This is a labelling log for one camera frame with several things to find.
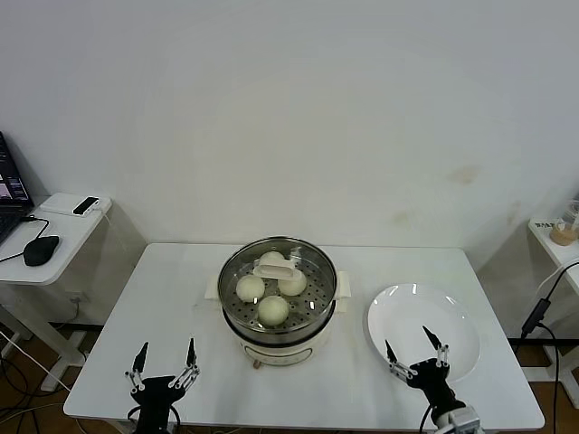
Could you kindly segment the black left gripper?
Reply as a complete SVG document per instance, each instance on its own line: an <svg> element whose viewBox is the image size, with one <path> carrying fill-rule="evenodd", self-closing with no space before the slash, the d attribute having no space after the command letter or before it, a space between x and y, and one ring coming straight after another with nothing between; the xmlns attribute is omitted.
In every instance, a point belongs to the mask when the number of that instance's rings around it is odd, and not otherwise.
<svg viewBox="0 0 579 434"><path fill-rule="evenodd" d="M176 377L167 375L142 379L147 358L148 342L143 343L125 377L130 383L130 397L137 404L128 412L131 419L138 413L134 433L173 433L169 429L169 419L176 420L176 430L181 428L181 418L175 403L185 397L185 388L196 380L200 369L196 363L195 339L189 339L185 368Z"/></svg>

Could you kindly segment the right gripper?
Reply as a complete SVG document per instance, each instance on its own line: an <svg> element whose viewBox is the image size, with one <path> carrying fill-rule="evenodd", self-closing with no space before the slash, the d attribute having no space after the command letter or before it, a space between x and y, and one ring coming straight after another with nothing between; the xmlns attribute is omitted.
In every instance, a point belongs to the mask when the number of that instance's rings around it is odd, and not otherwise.
<svg viewBox="0 0 579 434"><path fill-rule="evenodd" d="M409 379L407 384L421 390L434 410L456 410L465 408L466 404L456 398L454 391L446 382L450 372L448 364L449 346L425 325L422 327L428 340L437 352L436 360L426 360L412 364L410 367L401 363L387 340L386 361L390 372L398 379Z"/></svg>

